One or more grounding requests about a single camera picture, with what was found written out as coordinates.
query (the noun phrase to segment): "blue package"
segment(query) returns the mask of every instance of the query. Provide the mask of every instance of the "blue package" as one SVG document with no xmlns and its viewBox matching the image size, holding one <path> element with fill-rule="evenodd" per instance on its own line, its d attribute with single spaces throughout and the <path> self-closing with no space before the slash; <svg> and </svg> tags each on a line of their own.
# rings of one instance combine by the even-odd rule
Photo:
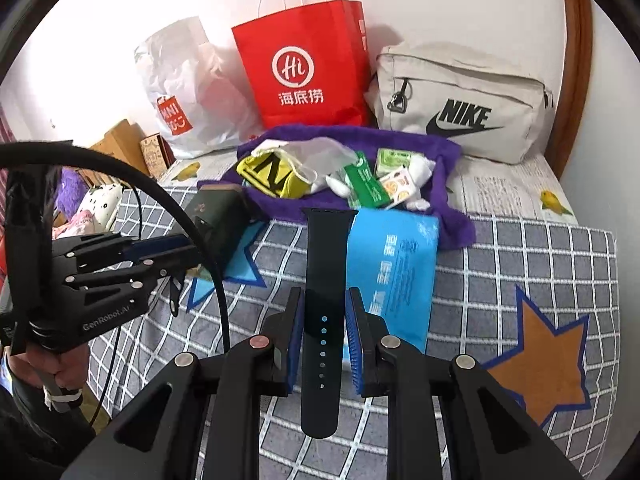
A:
<svg viewBox="0 0 640 480">
<path fill-rule="evenodd" d="M 360 209 L 347 245 L 347 288 L 389 333 L 426 351 L 436 273 L 438 219 L 406 211 Z M 349 348 L 345 344 L 345 364 Z"/>
</svg>

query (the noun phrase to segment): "blue gripper pad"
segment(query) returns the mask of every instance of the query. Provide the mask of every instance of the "blue gripper pad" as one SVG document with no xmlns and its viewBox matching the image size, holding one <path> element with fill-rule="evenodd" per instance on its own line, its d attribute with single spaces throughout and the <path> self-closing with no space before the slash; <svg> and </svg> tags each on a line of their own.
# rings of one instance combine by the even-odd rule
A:
<svg viewBox="0 0 640 480">
<path fill-rule="evenodd" d="M 356 393 L 360 395 L 362 393 L 362 345 L 360 344 L 356 313 L 351 301 L 351 295 L 348 293 L 346 295 L 344 320 L 347 325 L 347 340 L 351 358 L 351 381 L 353 381 Z"/>
<path fill-rule="evenodd" d="M 293 321 L 293 330 L 289 339 L 287 350 L 287 385 L 289 393 L 293 391 L 298 377 L 298 362 L 300 361 L 300 347 L 302 346 L 302 333 L 305 329 L 305 295 L 300 294 L 298 298 L 298 309 Z"/>
</svg>

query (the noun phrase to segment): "human hand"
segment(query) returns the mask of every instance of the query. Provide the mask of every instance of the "human hand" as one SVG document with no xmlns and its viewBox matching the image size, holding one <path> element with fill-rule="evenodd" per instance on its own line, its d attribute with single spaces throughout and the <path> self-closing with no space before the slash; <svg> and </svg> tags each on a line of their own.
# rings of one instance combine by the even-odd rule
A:
<svg viewBox="0 0 640 480">
<path fill-rule="evenodd" d="M 86 383 L 89 373 L 89 345 L 60 355 L 47 352 L 44 348 L 27 343 L 27 351 L 20 355 L 9 355 L 9 368 L 16 377 L 35 388 L 42 387 L 36 370 L 53 375 L 56 384 L 67 390 L 79 390 Z"/>
</svg>

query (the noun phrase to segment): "haidilao logo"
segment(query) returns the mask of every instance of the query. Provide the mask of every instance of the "haidilao logo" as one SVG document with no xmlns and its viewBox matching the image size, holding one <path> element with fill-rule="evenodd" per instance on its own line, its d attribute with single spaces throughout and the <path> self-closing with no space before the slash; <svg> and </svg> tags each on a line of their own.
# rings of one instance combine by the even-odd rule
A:
<svg viewBox="0 0 640 480">
<path fill-rule="evenodd" d="M 297 46 L 286 46 L 277 51 L 271 63 L 273 75 L 287 88 L 302 88 L 314 77 L 314 60 L 306 50 Z"/>
</svg>

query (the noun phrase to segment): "purple plush toy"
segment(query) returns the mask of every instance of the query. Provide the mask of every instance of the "purple plush toy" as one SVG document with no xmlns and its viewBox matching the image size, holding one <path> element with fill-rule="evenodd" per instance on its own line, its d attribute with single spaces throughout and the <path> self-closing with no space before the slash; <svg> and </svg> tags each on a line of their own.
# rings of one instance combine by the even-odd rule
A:
<svg viewBox="0 0 640 480">
<path fill-rule="evenodd" d="M 76 214 L 87 191 L 89 187 L 80 175 L 69 168 L 62 168 L 56 207 L 64 213 L 67 220 Z"/>
</svg>

